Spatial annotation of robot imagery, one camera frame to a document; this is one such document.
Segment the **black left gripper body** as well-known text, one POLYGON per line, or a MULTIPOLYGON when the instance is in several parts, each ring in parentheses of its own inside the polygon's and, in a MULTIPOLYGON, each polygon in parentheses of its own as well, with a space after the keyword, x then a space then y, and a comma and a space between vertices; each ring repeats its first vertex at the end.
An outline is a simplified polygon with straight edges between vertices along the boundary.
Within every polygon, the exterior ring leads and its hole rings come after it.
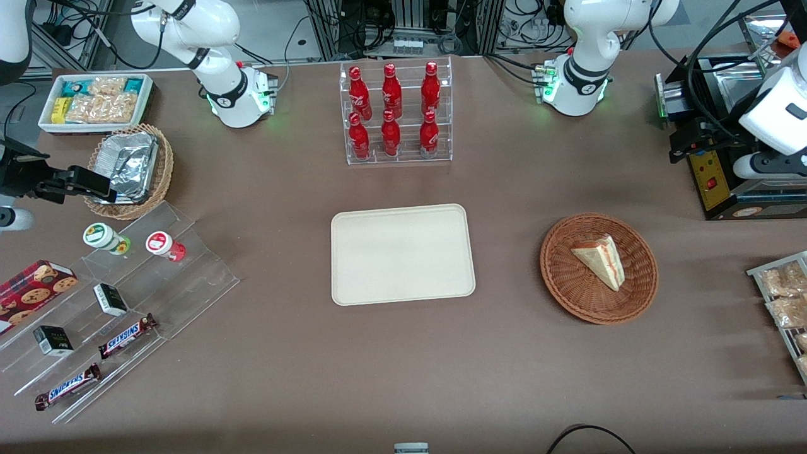
POLYGON ((705 153, 715 152, 717 157, 734 161, 741 156, 757 152, 757 140, 739 124, 739 116, 721 119, 705 118, 710 133, 705 153))

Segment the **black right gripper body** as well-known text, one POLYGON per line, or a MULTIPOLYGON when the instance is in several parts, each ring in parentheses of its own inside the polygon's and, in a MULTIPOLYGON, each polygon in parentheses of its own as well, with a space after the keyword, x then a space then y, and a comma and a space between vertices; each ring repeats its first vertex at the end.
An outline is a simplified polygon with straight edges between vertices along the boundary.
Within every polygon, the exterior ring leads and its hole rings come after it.
POLYGON ((63 197, 42 186, 55 173, 47 163, 51 156, 20 142, 3 142, 1 192, 9 197, 63 197))

